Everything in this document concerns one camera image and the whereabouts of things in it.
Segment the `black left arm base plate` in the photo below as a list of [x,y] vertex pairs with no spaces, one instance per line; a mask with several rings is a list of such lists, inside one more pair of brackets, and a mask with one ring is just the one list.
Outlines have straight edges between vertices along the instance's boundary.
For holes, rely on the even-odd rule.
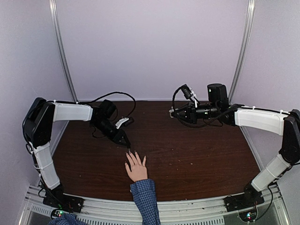
[[62,203],[59,203],[57,200],[54,200],[50,196],[46,196],[43,199],[43,204],[64,210],[70,213],[80,213],[83,207],[84,199],[80,197],[74,197],[69,195],[63,195]]

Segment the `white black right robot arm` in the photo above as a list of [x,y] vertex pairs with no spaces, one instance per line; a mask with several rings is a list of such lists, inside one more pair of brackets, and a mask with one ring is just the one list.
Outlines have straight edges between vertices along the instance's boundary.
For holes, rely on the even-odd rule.
[[274,111],[255,106],[229,103],[226,86],[213,83],[207,86],[208,102],[201,104],[194,91],[186,84],[173,94],[182,91],[189,103],[176,108],[172,105],[169,114],[190,128],[203,128],[218,120],[221,124],[238,127],[250,127],[281,136],[282,146],[278,154],[245,187],[240,203],[250,207],[258,200],[258,192],[264,190],[274,180],[279,179],[288,169],[300,162],[300,112]]

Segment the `clear nail polish bottle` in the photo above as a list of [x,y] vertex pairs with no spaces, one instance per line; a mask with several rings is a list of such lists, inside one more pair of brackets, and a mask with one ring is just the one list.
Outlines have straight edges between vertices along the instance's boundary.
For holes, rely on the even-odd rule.
[[169,110],[169,115],[171,118],[174,118],[174,109],[173,107],[171,107],[171,109]]

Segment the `mannequin hand with painted nails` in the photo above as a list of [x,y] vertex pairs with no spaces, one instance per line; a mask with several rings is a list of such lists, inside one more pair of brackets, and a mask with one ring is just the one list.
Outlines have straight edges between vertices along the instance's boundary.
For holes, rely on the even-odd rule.
[[141,160],[139,154],[135,151],[134,153],[126,153],[128,163],[125,163],[125,169],[127,175],[133,182],[148,179],[148,171],[146,168],[146,156]]

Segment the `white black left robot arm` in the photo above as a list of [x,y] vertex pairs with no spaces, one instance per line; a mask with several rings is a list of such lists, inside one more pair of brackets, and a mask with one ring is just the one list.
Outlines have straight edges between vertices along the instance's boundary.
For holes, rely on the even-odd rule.
[[73,120],[89,122],[109,140],[129,149],[131,143],[121,127],[131,118],[125,117],[115,124],[111,123],[109,119],[116,110],[116,105],[109,100],[104,100],[99,106],[95,106],[46,101],[41,97],[35,99],[23,120],[22,132],[29,147],[28,151],[35,160],[35,167],[48,189],[54,190],[60,186],[60,179],[50,153],[53,124],[57,121]]

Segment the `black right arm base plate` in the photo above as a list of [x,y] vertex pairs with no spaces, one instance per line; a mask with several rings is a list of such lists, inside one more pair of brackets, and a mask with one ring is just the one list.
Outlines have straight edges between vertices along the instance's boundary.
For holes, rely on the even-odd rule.
[[229,195],[224,199],[225,207],[227,212],[232,212],[236,210],[243,210],[246,208],[255,207],[257,204],[262,204],[265,202],[262,196],[255,197],[254,199],[246,199],[245,194],[240,195]]

